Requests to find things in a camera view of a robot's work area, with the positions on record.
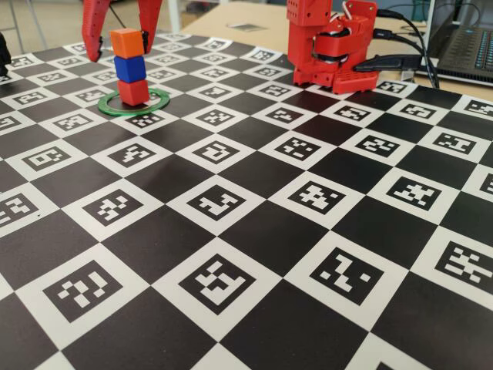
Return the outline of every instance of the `green ring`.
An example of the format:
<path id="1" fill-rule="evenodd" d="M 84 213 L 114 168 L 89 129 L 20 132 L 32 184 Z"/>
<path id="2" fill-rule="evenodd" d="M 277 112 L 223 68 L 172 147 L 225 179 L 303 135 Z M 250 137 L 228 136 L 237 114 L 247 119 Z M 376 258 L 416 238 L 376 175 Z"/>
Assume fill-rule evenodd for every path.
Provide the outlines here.
<path id="1" fill-rule="evenodd" d="M 169 94 L 166 91 L 149 87 L 149 93 L 155 93 L 157 96 L 161 98 L 161 101 L 159 103 L 152 104 L 151 106 L 147 106 L 146 108 L 142 108 L 142 109 L 136 109 L 136 110 L 115 109 L 108 105 L 108 102 L 111 99 L 116 98 L 119 95 L 118 91 L 113 91 L 110 94 L 103 96 L 99 100 L 98 108 L 101 112 L 109 114 L 110 116 L 138 116 L 138 115 L 154 112 L 155 110 L 163 108 L 169 103 Z"/>

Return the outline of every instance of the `cable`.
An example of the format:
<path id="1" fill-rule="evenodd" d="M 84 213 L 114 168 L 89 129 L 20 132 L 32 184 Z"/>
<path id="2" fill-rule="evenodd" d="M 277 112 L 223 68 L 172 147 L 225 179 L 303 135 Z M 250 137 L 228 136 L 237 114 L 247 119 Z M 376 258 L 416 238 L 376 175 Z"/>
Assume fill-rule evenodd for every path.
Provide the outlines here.
<path id="1" fill-rule="evenodd" d="M 120 19 L 120 17 L 116 14 L 115 12 L 115 9 L 113 9 L 113 7 L 111 6 L 111 3 L 109 4 L 109 10 L 111 10 L 111 12 L 113 13 L 113 15 L 115 16 L 115 18 L 118 20 L 119 24 L 124 28 L 126 29 L 126 26 L 123 24 L 122 20 Z"/>

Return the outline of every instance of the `cube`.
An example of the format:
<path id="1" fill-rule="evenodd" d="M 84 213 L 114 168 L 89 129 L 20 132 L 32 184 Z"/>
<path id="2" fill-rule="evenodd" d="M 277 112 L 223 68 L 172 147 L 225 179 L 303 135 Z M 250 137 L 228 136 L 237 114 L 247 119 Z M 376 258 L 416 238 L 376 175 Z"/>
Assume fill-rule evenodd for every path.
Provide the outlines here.
<path id="1" fill-rule="evenodd" d="M 130 59 L 115 57 L 116 75 L 118 79 L 127 83 L 140 81 L 146 78 L 146 64 L 142 56 Z"/>
<path id="2" fill-rule="evenodd" d="M 142 34 L 139 30 L 117 29 L 110 31 L 109 36 L 116 56 L 129 59 L 144 54 Z"/>
<path id="3" fill-rule="evenodd" d="M 131 83 L 118 81 L 118 91 L 120 100 L 129 106 L 138 106 L 149 100 L 149 89 L 144 79 Z"/>

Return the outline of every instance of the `table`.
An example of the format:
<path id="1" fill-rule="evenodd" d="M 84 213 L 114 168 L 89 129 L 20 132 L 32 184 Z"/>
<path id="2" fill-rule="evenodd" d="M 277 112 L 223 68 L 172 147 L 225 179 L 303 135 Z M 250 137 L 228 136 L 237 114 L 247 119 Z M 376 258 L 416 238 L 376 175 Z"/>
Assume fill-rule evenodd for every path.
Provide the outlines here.
<path id="1" fill-rule="evenodd" d="M 491 368 L 492 103 L 158 34 L 112 117 L 84 54 L 0 82 L 0 368 Z"/>
<path id="2" fill-rule="evenodd" d="M 251 23 L 265 27 L 257 32 L 242 32 L 227 27 L 227 24 Z M 405 25 L 393 19 L 377 18 L 376 27 L 390 29 L 394 32 L 403 32 Z M 194 35 L 224 37 L 237 42 L 251 45 L 260 45 L 269 49 L 287 52 L 287 35 L 289 22 L 286 19 L 286 8 L 279 5 L 253 4 L 249 2 L 231 2 L 220 5 L 208 12 L 194 23 L 183 29 L 183 32 Z M 376 54 L 415 53 L 415 51 L 398 42 L 374 40 L 368 50 L 368 57 Z M 385 79 L 399 80 L 398 72 L 383 72 Z M 416 76 L 416 81 L 423 86 L 431 86 L 427 77 Z M 491 99 L 491 87 L 473 85 L 466 82 L 441 79 L 441 89 L 465 95 L 477 96 L 482 99 Z"/>

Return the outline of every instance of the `red robot arm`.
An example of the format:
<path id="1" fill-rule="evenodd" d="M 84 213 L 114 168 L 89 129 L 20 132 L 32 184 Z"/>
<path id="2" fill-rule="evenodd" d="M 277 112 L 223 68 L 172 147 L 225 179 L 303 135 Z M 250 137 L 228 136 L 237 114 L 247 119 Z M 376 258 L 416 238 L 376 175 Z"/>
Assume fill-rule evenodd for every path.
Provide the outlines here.
<path id="1" fill-rule="evenodd" d="M 101 30 L 111 0 L 84 0 L 82 38 L 87 55 L 93 62 L 101 56 Z M 163 0 L 139 0 L 139 19 L 143 32 L 144 50 L 150 52 L 156 34 L 159 10 Z"/>

